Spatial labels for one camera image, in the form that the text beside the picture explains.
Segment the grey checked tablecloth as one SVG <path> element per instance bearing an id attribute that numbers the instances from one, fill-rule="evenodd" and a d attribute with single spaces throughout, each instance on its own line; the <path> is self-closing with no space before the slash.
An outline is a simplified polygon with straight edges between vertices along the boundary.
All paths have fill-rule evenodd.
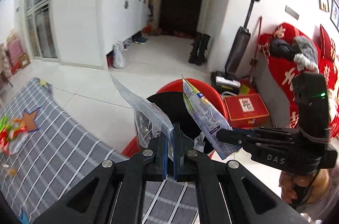
<path id="1" fill-rule="evenodd" d="M 14 96 L 1 116 L 36 111 L 37 131 L 29 133 L 16 154 L 1 155 L 1 194 L 13 213 L 29 223 L 46 211 L 104 160 L 125 157 L 87 132 L 53 99 L 38 78 Z M 143 223 L 194 223 L 198 216 L 195 187 L 173 178 L 146 186 Z"/>

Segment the red green snack wrapper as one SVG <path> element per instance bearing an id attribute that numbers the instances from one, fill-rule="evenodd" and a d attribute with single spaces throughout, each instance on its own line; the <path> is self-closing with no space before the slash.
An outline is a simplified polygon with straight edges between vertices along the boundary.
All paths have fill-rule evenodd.
<path id="1" fill-rule="evenodd" d="M 1 118 L 1 153 L 13 155 L 19 151 L 27 139 L 28 129 L 24 119 Z"/>

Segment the black boots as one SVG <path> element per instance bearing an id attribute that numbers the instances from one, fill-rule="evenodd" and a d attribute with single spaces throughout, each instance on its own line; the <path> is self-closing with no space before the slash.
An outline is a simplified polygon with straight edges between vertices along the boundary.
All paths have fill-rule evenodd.
<path id="1" fill-rule="evenodd" d="M 207 51 L 210 38 L 210 35 L 200 32 L 196 33 L 189 57 L 190 64 L 201 66 L 206 62 L 205 52 Z"/>

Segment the white plastic bag on floor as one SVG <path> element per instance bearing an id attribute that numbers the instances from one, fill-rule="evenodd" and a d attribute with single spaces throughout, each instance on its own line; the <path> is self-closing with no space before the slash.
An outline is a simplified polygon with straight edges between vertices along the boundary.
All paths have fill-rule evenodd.
<path id="1" fill-rule="evenodd" d="M 113 45 L 113 67 L 116 69 L 123 69 L 126 66 L 126 60 L 123 52 L 123 42 L 117 42 Z"/>

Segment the black upright vacuum cleaner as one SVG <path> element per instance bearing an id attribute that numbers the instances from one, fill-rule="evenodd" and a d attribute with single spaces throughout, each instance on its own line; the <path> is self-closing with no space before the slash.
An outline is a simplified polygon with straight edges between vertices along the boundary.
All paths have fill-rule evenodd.
<path id="1" fill-rule="evenodd" d="M 224 72 L 212 72 L 210 75 L 211 86 L 219 93 L 225 95 L 238 95 L 241 82 L 236 76 L 236 71 L 242 60 L 242 56 L 248 46 L 251 33 L 248 30 L 248 23 L 255 2 L 260 0 L 250 0 L 249 9 L 243 26 L 237 30 L 230 54 L 225 63 Z"/>

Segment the white blue printed wrapper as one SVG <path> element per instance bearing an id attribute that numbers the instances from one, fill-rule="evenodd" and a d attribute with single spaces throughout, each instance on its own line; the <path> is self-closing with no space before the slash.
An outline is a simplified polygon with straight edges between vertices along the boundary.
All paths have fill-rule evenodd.
<path id="1" fill-rule="evenodd" d="M 221 142 L 217 132 L 224 129 L 226 133 L 232 127 L 215 106 L 187 79 L 182 78 L 183 99 L 188 113 L 194 119 L 204 137 L 222 160 L 240 150 L 240 146 Z"/>

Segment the white shoe cabinet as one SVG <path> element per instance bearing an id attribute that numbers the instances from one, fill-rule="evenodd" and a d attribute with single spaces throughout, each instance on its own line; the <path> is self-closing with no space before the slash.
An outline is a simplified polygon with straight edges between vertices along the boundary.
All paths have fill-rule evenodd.
<path id="1" fill-rule="evenodd" d="M 148 2 L 149 0 L 102 0 L 104 55 L 113 51 L 115 43 L 124 42 L 147 26 Z"/>

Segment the clear plastic wrapper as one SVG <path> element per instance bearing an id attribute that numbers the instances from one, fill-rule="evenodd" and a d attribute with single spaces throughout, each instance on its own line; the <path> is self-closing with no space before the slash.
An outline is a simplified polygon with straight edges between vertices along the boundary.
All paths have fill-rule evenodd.
<path id="1" fill-rule="evenodd" d="M 174 126 L 169 117 L 154 103 L 136 95 L 111 75 L 111 80 L 121 97 L 132 107 L 139 146 L 147 148 L 150 141 L 164 133 L 168 139 L 168 157 L 173 160 L 172 135 Z"/>

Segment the red trash bin black liner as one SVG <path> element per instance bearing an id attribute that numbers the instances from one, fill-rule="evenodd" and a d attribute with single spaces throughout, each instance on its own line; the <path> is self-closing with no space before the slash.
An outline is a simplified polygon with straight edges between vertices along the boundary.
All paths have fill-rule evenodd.
<path id="1" fill-rule="evenodd" d="M 195 86 L 213 105 L 226 117 L 226 105 L 220 94 L 210 85 L 197 79 L 189 78 L 188 81 Z M 174 123 L 178 123 L 182 132 L 191 139 L 200 134 L 196 122 L 189 115 L 182 94 L 182 80 L 177 79 L 163 86 L 156 94 L 147 98 L 157 105 Z"/>

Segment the red gift box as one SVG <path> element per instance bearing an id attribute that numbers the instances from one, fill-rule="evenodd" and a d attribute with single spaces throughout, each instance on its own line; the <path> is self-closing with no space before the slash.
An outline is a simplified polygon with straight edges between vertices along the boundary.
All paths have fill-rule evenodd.
<path id="1" fill-rule="evenodd" d="M 270 118 L 267 107 L 258 93 L 224 97 L 229 124 L 234 128 L 253 128 Z"/>

